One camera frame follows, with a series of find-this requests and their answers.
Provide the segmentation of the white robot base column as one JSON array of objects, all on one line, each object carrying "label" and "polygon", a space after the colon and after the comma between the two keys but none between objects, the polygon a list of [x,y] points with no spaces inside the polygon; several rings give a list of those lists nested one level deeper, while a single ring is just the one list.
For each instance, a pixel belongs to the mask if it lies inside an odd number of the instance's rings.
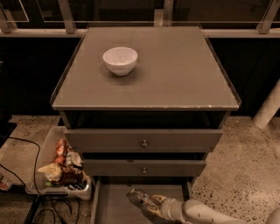
[{"label": "white robot base column", "polygon": [[262,106],[259,108],[253,118],[254,125],[259,128],[265,128],[273,116],[280,109],[280,79],[269,93]]}]

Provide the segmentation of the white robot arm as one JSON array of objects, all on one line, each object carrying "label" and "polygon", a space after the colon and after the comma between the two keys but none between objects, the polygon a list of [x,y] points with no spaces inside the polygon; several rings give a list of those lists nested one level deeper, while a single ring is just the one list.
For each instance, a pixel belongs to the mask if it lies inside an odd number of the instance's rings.
[{"label": "white robot arm", "polygon": [[244,220],[213,210],[196,199],[179,201],[163,195],[145,194],[140,202],[152,214],[181,224],[248,224]]}]

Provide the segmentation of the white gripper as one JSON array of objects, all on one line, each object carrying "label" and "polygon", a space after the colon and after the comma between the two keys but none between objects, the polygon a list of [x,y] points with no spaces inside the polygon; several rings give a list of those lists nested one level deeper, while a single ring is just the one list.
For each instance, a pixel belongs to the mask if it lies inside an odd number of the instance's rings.
[{"label": "white gripper", "polygon": [[166,198],[164,195],[151,195],[150,199],[155,206],[143,205],[144,211],[168,221],[186,221],[185,202]]}]

